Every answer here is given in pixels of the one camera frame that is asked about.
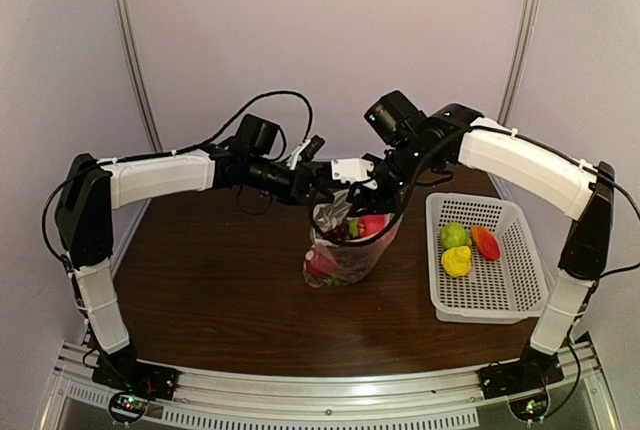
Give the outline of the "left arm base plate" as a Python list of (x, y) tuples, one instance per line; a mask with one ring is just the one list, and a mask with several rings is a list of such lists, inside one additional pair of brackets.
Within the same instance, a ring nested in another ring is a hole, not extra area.
[(114, 390), (151, 400), (172, 400), (179, 371), (172, 367), (136, 361), (128, 376), (122, 379), (102, 358), (93, 370), (92, 381)]

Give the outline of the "purple fake grapes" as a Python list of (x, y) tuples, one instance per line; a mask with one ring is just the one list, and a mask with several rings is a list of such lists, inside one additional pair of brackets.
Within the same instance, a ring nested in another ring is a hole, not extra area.
[(350, 239), (350, 229), (348, 222), (342, 222), (331, 230), (325, 232), (326, 239), (332, 242), (342, 243)]

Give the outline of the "clear zip top bag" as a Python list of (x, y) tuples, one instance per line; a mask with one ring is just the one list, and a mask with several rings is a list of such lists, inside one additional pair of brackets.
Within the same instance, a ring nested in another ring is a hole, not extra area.
[[(310, 250), (331, 258), (337, 265), (335, 274), (348, 276), (352, 284), (355, 284), (374, 269), (382, 254), (395, 239), (401, 220), (392, 214), (378, 214), (387, 217), (386, 228), (381, 233), (369, 238), (350, 238), (342, 243), (329, 241), (325, 235), (327, 230), (352, 218), (360, 218), (349, 215), (351, 204), (347, 201), (345, 190), (335, 192), (334, 197), (332, 203), (320, 204), (313, 209), (316, 225), (310, 229)], [(305, 282), (313, 288), (329, 288), (323, 284), (323, 278), (307, 273), (304, 262), (302, 274)]]

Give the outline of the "red fake apple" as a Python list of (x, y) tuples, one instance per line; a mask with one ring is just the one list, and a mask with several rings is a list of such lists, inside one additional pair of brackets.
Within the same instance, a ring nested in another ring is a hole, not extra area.
[(483, 226), (472, 226), (471, 237), (478, 252), (489, 261), (497, 261), (501, 257), (501, 250), (493, 233)]

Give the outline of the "pink fake peach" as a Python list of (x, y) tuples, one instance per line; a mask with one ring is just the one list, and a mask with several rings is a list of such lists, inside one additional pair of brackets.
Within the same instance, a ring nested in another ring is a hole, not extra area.
[(357, 236), (369, 238), (381, 233), (387, 225), (385, 215), (366, 215), (358, 219), (356, 224)]

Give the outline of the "yellow fake lemon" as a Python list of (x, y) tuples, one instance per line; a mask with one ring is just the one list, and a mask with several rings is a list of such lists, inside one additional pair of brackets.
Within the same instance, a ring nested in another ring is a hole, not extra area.
[(453, 278), (467, 276), (472, 270), (472, 251), (468, 246), (447, 249), (441, 257), (442, 267), (447, 275)]

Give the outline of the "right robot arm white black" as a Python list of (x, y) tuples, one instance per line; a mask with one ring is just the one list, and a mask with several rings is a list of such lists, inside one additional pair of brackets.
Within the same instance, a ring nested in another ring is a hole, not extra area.
[(571, 219), (556, 283), (521, 356), (480, 371), (486, 390), (496, 389), (500, 381), (521, 388), (555, 381), (557, 352), (604, 274), (613, 223), (613, 168), (563, 157), (460, 104), (426, 115), (399, 90), (381, 97), (364, 118), (388, 148), (383, 158), (366, 155), (356, 162), (349, 180), (359, 213), (401, 214), (424, 171), (461, 164), (505, 179)]

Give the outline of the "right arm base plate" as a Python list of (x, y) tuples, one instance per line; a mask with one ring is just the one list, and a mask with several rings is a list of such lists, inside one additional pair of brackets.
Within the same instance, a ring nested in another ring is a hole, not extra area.
[(509, 396), (542, 389), (564, 379), (557, 357), (520, 358), (511, 362), (494, 362), (478, 370), (485, 399)]

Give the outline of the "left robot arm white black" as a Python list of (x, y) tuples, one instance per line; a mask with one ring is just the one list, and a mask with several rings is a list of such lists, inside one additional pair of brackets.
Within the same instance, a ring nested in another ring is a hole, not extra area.
[(268, 159), (279, 130), (275, 123), (246, 115), (235, 135), (220, 145), (163, 156), (97, 161), (81, 154), (74, 159), (54, 218), (62, 263), (72, 275), (104, 366), (129, 378), (137, 359), (111, 277), (114, 210), (165, 195), (234, 186), (259, 190), (286, 205), (333, 201), (313, 169)]

